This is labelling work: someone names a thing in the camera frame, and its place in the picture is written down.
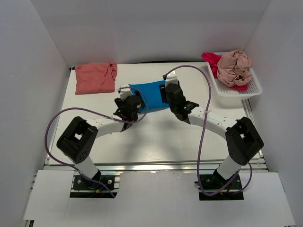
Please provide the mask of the blue t-shirt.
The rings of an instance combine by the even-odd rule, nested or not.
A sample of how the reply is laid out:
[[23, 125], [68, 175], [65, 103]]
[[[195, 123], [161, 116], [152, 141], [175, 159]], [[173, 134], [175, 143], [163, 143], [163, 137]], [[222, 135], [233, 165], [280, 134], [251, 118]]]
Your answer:
[[134, 95], [140, 95], [144, 101], [145, 107], [140, 108], [140, 113], [146, 111], [147, 104], [148, 112], [169, 108], [169, 105], [162, 102], [161, 98], [160, 87], [164, 85], [164, 80], [144, 84], [129, 84], [129, 86], [132, 87], [131, 92]]

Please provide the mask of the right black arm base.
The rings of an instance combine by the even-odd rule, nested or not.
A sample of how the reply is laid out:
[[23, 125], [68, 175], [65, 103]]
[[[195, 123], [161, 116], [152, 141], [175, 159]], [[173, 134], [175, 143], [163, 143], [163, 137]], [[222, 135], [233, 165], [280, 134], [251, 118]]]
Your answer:
[[[200, 175], [200, 181], [206, 193], [213, 193], [225, 185], [225, 183], [221, 182], [214, 175]], [[244, 200], [243, 192], [234, 194], [234, 192], [237, 192], [242, 189], [242, 183], [239, 175], [237, 175], [235, 179], [229, 185], [227, 185], [222, 191], [220, 191], [218, 194], [214, 196], [206, 196], [205, 194], [203, 194], [198, 185], [198, 181], [194, 181], [194, 184], [198, 188], [198, 195], [200, 201]]]

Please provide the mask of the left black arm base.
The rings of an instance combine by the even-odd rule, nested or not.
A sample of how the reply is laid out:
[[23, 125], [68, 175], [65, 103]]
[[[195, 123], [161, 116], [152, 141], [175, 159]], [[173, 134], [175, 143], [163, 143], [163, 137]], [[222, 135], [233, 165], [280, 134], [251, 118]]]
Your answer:
[[[114, 175], [101, 175], [99, 179], [115, 196], [118, 190], [116, 178]], [[114, 197], [103, 185], [87, 181], [81, 175], [75, 175], [71, 185], [70, 198], [113, 199]]]

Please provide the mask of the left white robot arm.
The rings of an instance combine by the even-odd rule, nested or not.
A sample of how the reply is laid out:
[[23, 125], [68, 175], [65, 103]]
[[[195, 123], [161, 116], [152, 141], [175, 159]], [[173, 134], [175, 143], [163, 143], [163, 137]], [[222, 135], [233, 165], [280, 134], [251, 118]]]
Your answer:
[[72, 161], [80, 173], [93, 181], [100, 178], [100, 171], [89, 156], [95, 140], [104, 135], [127, 130], [138, 121], [140, 108], [146, 106], [140, 95], [131, 95], [126, 99], [116, 98], [115, 103], [118, 107], [114, 113], [116, 120], [105, 117], [85, 120], [77, 116], [56, 143], [57, 148]]

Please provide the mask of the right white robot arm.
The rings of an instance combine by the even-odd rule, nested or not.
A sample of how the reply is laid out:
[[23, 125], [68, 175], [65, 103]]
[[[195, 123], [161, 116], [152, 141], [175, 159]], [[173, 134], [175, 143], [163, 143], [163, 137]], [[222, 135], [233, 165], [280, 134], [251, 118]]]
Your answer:
[[200, 126], [225, 139], [229, 155], [214, 172], [220, 180], [229, 180], [264, 147], [261, 136], [249, 118], [234, 120], [207, 112], [199, 104], [187, 101], [177, 84], [161, 85], [160, 93], [162, 101], [169, 104], [177, 119]]

